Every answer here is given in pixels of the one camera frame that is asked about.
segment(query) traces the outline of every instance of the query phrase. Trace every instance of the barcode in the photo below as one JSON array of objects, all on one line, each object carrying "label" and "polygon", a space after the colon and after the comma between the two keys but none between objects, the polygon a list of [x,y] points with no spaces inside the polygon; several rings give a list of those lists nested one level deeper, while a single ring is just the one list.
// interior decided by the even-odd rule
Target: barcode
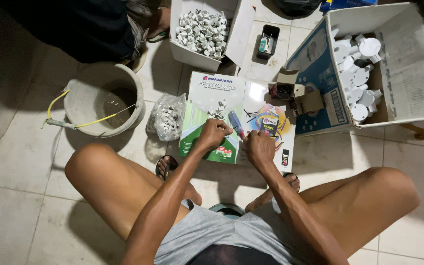
[{"label": "barcode", "polygon": [[331,92],[331,99],[333,100],[333,107],[334,111],[336,113],[336,118],[338,119],[339,123],[342,123],[345,121],[345,117],[343,116],[343,110],[341,109],[340,99],[338,98],[338,93],[336,90],[333,90]]}]

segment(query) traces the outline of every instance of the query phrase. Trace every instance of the knee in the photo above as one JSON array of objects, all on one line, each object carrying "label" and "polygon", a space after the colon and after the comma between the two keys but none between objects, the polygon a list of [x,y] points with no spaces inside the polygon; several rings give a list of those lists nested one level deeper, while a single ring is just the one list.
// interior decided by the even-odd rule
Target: knee
[{"label": "knee", "polygon": [[393,167],[371,167],[369,175],[385,192],[402,201],[413,210],[420,205],[420,196],[410,177]]},{"label": "knee", "polygon": [[102,166],[103,162],[116,155],[111,147],[100,143],[90,143],[79,151],[75,151],[65,166],[65,175],[71,181],[80,176],[79,171],[83,169],[93,170]]}]

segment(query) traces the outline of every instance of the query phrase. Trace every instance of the black bag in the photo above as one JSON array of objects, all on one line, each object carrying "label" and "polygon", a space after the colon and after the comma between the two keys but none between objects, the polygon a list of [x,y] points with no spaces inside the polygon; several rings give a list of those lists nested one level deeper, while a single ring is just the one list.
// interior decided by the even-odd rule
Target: black bag
[{"label": "black bag", "polygon": [[274,0],[284,15],[303,18],[311,15],[323,0]]}]

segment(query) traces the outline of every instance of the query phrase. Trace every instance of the hand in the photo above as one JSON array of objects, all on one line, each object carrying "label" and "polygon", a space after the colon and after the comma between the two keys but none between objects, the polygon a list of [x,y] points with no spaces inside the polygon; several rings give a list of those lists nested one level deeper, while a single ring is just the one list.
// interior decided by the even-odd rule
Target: hand
[{"label": "hand", "polygon": [[262,171],[265,167],[274,165],[274,140],[266,136],[264,132],[252,130],[245,139],[246,156],[248,160],[255,166],[258,171]]},{"label": "hand", "polygon": [[202,125],[202,132],[195,146],[201,148],[203,151],[217,148],[223,138],[232,133],[233,129],[228,127],[225,122],[216,119],[207,119],[204,125]]}]

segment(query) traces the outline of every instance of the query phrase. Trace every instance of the man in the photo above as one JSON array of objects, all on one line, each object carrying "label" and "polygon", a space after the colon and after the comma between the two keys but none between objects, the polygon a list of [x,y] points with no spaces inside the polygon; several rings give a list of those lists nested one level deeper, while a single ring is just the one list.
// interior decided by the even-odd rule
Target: man
[{"label": "man", "polygon": [[0,4],[34,37],[81,63],[135,60],[147,39],[161,40],[170,27],[171,10],[158,9],[160,0],[0,0]]},{"label": "man", "polygon": [[252,131],[248,159],[269,191],[247,207],[251,212],[230,220],[200,207],[189,180],[202,156],[232,131],[208,119],[166,182],[105,145],[73,154],[66,176],[126,241],[122,264],[348,264],[349,256],[420,203],[411,180],[386,167],[297,193],[273,163],[274,141]]}]

